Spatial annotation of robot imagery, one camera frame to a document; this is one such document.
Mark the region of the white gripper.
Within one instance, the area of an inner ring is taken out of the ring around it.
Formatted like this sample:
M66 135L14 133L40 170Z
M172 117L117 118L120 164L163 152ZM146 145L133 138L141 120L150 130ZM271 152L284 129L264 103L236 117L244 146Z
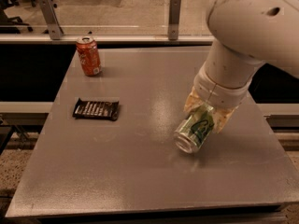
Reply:
M217 108L214 112L214 131L220 133L230 117L236 111L246 96L250 82L241 88L225 88L213 81L206 73L205 67L199 69L193 81L193 87L189 93L184 112L189 114L204 102Z

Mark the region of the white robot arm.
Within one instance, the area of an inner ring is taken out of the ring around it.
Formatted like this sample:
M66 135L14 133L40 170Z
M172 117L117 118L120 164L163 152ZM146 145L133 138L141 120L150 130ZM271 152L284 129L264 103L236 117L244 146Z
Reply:
M219 132L264 64L298 76L299 0L209 0L206 25L214 41L184 110L213 107Z

